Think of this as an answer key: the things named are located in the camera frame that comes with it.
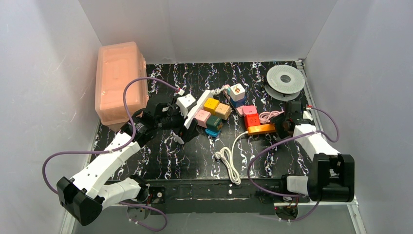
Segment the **orange power bank socket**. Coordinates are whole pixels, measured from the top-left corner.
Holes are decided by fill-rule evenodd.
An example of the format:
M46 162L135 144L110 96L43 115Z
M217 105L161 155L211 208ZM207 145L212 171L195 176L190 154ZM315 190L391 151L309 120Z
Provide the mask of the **orange power bank socket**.
M274 132L276 132L276 128L274 124L272 123L250 126L247 129L247 134L249 136L268 134L268 133L274 133Z

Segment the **red cube socket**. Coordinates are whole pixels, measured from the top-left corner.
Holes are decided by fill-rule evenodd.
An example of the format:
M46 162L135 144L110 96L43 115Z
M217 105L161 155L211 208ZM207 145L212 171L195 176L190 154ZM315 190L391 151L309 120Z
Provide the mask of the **red cube socket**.
M244 116L244 123L247 129L249 127L259 126L261 124L259 114L255 113Z

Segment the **white power strip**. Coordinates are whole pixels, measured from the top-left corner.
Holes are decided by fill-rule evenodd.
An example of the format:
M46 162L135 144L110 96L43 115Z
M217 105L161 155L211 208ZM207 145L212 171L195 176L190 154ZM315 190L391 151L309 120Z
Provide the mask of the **white power strip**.
M209 98L213 98L213 94L211 90L205 90L202 95L198 98L198 100L196 101L196 104L194 107L192 107L185 119L185 123L184 126L189 129L192 120L194 119L194 117L196 116L196 114L199 112L199 110L201 110L205 104L205 102L209 99Z

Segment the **pink plastic storage box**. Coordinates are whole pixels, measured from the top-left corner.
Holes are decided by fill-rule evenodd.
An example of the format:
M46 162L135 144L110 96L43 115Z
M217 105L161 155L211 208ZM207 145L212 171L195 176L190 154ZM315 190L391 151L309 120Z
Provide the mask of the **pink plastic storage box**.
M129 120L123 103L125 87L132 80L146 76L146 60L134 41L100 47L95 111L102 125L117 132Z

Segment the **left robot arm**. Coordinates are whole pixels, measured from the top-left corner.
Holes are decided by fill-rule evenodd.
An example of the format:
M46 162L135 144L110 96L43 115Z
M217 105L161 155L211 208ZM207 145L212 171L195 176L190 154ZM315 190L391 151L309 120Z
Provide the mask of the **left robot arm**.
M61 206L81 225L95 221L107 207L124 200L148 201L150 184L138 175L108 185L106 182L126 161L138 153L160 130L172 130L174 138L185 144L198 136L195 119L201 106L197 101L156 101L129 115L119 133L88 166L71 178L62 177L56 184Z

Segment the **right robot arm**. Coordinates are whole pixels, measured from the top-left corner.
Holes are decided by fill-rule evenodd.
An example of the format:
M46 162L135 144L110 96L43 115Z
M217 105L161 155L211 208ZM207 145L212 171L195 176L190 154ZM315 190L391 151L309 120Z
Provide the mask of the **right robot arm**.
M287 101L283 113L270 119L282 142L297 142L311 160L308 175L282 176L280 193L305 195L312 201L351 202L355 196L354 158L330 145L338 139L316 128L312 109L300 101Z

